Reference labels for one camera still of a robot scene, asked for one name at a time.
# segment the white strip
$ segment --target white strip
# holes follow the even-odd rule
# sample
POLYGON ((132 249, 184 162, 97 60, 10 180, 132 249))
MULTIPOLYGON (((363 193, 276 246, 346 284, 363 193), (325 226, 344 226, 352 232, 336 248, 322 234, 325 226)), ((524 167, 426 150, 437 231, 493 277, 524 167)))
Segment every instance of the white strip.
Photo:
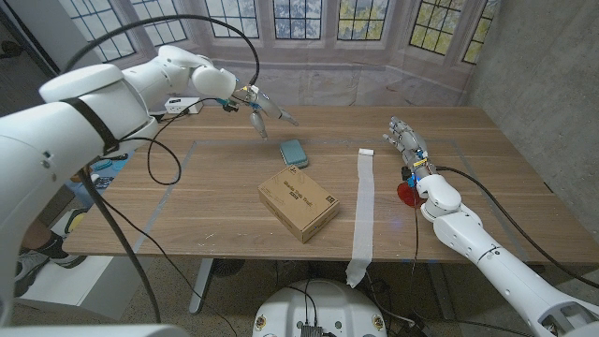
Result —
POLYGON ((354 249, 352 260, 349 261, 345 271, 347 283, 351 287, 357 286, 364 278, 366 267, 373 261, 374 177, 372 155, 358 154, 358 177, 354 249))

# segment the shoe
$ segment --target shoe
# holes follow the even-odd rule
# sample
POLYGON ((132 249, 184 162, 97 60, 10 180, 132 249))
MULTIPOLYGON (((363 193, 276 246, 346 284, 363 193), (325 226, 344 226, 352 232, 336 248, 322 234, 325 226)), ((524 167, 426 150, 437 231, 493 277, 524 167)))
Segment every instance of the shoe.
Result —
POLYGON ((37 274, 49 260, 47 256, 36 251, 29 251, 19 256, 17 262, 21 266, 21 271, 15 276, 15 297, 21 297, 29 290, 29 286, 34 283, 37 274))
POLYGON ((63 257, 63 258, 51 258, 50 261, 56 263, 57 265, 59 265, 63 268, 71 269, 71 268, 75 268, 75 267, 79 266, 81 264, 81 262, 83 262, 83 260, 85 260, 85 258, 87 258, 87 256, 69 255, 69 256, 63 257))

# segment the red object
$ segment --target red object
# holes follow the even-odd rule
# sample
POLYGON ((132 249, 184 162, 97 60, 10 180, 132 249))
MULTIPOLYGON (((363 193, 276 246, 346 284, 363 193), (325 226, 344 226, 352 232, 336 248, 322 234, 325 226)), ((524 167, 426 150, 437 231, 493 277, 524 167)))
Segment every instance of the red object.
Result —
POLYGON ((404 204, 416 208, 422 204, 422 198, 418 195, 418 191, 415 187, 410 187, 408 183, 400 183, 397 186, 397 195, 403 201, 404 204))

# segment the blue phone case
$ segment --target blue phone case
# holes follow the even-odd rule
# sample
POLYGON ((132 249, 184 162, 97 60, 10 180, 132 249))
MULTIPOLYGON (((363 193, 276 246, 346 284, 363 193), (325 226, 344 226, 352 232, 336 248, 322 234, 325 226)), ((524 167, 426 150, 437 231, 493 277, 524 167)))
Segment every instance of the blue phone case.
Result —
POLYGON ((308 166, 308 157, 297 139, 282 142, 281 155, 288 166, 295 165, 300 169, 308 166))

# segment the person's leg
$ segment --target person's leg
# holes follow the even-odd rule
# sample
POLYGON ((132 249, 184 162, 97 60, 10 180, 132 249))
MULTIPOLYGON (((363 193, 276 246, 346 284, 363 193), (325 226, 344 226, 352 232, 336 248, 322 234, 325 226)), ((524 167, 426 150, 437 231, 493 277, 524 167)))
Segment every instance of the person's leg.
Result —
POLYGON ((64 268, 78 266, 87 256, 72 256, 63 250, 63 238, 36 219, 25 232, 15 273, 15 296, 23 295, 49 260, 64 268))

